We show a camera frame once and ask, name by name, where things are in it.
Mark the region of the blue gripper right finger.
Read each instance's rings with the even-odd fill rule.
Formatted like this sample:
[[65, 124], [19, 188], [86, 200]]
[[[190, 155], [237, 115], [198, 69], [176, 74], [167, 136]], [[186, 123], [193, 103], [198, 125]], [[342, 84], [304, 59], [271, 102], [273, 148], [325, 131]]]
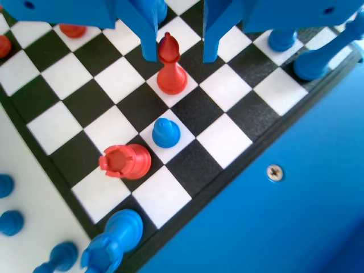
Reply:
[[216, 60], [220, 39], [240, 21], [245, 32], [337, 26], [362, 6], [362, 0], [205, 1], [204, 62]]

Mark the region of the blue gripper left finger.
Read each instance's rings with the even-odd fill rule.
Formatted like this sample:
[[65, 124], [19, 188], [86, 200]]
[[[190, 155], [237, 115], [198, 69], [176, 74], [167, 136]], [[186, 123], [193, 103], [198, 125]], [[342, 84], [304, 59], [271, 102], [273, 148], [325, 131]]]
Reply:
[[157, 61], [158, 18], [155, 1], [1, 1], [16, 20], [115, 28], [120, 19], [141, 41], [147, 61]]

